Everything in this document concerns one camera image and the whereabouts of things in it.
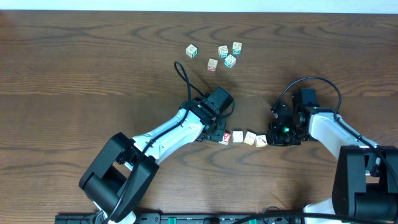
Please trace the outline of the red letter A block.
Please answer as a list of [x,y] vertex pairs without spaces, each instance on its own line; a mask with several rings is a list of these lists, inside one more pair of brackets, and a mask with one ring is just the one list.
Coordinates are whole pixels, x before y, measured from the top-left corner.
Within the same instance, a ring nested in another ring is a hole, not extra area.
[[224,133],[222,140],[220,141],[220,144],[228,145],[231,140],[231,134],[230,133]]

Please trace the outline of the wooden block brown drawing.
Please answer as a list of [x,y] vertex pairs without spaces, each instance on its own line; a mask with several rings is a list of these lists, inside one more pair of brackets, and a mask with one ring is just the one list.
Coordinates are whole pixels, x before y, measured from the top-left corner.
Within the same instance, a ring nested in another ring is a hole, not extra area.
[[267,146],[267,136],[266,135],[257,135],[255,138],[256,147],[265,147]]

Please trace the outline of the plain white wooden block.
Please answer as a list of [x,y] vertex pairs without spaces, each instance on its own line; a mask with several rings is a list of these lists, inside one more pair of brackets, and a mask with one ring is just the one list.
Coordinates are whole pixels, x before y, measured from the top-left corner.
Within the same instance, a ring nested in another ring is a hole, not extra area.
[[244,132],[233,131],[232,137],[233,137],[233,143],[242,143],[244,141]]

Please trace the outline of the yellow-sided wooden block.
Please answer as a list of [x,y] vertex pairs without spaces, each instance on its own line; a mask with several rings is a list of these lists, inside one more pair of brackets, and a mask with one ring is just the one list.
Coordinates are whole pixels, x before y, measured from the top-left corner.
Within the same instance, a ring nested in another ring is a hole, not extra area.
[[253,145],[253,144],[255,143],[256,136],[257,136],[257,135],[256,135],[255,133],[252,133],[252,132],[250,132],[250,131],[247,131],[247,132],[246,132],[246,135],[245,135],[245,137],[244,137],[243,143],[248,144],[248,145]]

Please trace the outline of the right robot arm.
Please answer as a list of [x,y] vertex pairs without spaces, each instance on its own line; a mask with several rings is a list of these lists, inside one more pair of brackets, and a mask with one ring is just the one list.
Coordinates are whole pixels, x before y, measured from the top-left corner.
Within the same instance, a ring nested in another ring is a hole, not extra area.
[[269,145],[318,141],[338,161],[331,198],[304,206],[304,212],[397,221],[397,148],[360,135],[338,113],[321,107],[313,89],[296,91],[292,101],[292,107],[282,100],[271,107],[277,120],[269,124]]

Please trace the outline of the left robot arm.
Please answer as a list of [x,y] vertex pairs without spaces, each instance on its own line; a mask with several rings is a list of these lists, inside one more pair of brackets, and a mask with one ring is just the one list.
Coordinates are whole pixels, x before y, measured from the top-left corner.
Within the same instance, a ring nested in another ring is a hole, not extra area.
[[112,136],[79,181],[79,187],[100,209],[104,223],[134,223],[138,206],[160,163],[199,138],[223,139],[233,97],[222,88],[184,101],[177,114],[148,133]]

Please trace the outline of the wooden block red number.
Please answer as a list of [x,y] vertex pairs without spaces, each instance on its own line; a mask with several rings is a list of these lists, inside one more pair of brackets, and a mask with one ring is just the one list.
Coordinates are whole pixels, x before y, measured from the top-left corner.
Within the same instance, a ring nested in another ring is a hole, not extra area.
[[207,65],[207,70],[215,72],[218,65],[217,59],[210,58]]

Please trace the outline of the wooden block teal front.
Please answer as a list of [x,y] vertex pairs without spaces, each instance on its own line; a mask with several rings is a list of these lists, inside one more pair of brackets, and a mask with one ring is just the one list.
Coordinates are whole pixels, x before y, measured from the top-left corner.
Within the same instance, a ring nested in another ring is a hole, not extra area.
[[224,59],[224,64],[228,68],[232,68],[236,64],[236,57],[233,55],[229,54],[225,59]]

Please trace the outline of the wooden block teal letter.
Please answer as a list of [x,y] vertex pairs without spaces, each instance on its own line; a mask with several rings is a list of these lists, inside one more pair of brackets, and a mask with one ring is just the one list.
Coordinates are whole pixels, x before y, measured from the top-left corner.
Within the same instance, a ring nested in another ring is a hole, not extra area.
[[222,45],[218,47],[219,58],[226,58],[229,55],[229,50],[227,45]]

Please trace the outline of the wooden block teal side far-left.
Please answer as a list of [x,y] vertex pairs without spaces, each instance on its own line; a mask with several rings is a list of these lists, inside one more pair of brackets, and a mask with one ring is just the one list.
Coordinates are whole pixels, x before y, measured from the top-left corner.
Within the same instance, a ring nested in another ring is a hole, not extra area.
[[198,48],[196,46],[194,46],[193,44],[190,44],[186,50],[185,53],[190,57],[190,58],[194,58],[197,53],[198,53]]

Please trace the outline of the wooden block green number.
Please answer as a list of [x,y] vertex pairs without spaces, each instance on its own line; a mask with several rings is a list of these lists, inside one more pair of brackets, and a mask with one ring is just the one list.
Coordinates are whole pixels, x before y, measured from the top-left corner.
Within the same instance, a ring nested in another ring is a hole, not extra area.
[[233,42],[232,53],[235,55],[240,55],[242,52],[242,43]]

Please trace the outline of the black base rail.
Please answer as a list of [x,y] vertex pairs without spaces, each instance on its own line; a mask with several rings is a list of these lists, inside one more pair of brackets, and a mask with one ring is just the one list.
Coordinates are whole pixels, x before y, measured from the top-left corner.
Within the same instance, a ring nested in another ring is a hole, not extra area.
[[[159,213],[142,213],[136,215],[134,224],[233,224],[248,215],[161,215]],[[92,213],[85,215],[56,215],[54,224],[100,224],[104,215]],[[247,224],[304,224],[304,218],[257,218]]]

